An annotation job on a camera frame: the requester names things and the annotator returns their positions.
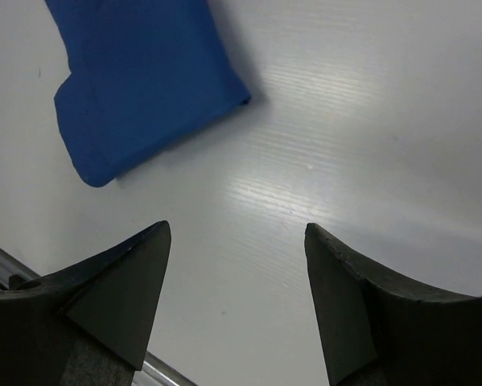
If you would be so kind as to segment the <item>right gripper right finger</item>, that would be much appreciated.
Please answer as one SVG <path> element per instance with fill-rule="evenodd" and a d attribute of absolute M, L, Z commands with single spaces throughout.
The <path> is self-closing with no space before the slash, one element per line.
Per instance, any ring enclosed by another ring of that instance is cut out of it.
<path fill-rule="evenodd" d="M 304 248 L 332 385 L 482 385 L 482 296 L 398 273 L 308 224 Z"/>

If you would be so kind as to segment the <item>blue surgical cloth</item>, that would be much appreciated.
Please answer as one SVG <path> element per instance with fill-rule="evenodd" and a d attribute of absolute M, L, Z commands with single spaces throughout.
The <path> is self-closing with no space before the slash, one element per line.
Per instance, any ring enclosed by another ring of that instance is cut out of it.
<path fill-rule="evenodd" d="M 68 55 L 56 117 L 73 166 L 103 187 L 251 95 L 205 1 L 50 1 Z"/>

